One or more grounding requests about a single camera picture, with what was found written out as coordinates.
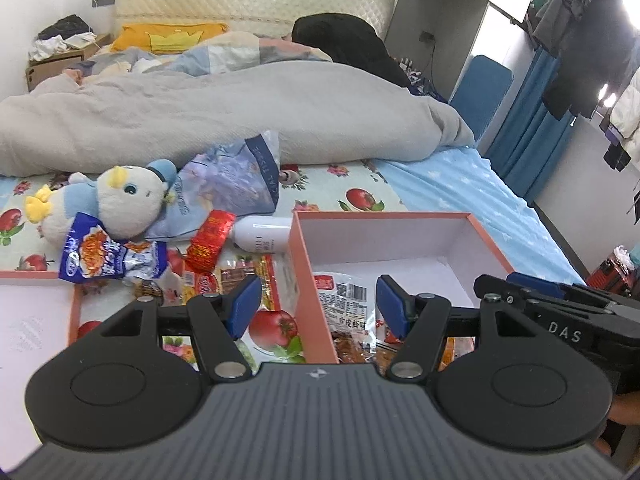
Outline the person's right hand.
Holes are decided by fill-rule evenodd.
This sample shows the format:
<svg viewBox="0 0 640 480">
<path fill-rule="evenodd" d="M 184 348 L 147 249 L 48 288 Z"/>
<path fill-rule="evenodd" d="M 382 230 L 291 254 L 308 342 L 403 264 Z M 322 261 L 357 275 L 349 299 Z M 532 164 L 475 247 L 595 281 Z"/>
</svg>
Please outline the person's right hand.
<svg viewBox="0 0 640 480">
<path fill-rule="evenodd" d="M 640 392 L 616 396 L 608 412 L 608 419 L 624 426 L 639 426 Z"/>
</svg>

